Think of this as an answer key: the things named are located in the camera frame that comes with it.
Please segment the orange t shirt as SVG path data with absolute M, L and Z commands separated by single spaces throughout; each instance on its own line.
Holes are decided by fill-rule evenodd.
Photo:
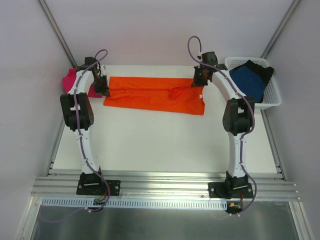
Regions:
M 103 105 L 202 116 L 204 88 L 192 83 L 191 78 L 112 76 Z

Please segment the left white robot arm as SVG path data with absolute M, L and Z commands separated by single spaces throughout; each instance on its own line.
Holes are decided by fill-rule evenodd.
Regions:
M 81 159 L 79 188 L 100 194 L 108 186 L 102 176 L 101 167 L 92 142 L 94 113 L 89 100 L 93 87 L 99 96 L 109 97 L 110 90 L 105 69 L 95 57 L 86 57 L 84 64 L 77 67 L 76 79 L 71 89 L 60 96 L 64 123 L 73 132 Z

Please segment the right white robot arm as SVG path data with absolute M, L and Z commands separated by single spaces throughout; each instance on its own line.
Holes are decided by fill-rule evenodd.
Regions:
M 246 171 L 246 144 L 248 135 L 255 127 L 255 100 L 247 97 L 232 80 L 227 67 L 219 64 L 216 54 L 200 53 L 193 60 L 192 86 L 214 84 L 225 99 L 222 125 L 229 138 L 229 165 L 222 182 L 208 183 L 210 198 L 253 198 L 252 185 Z

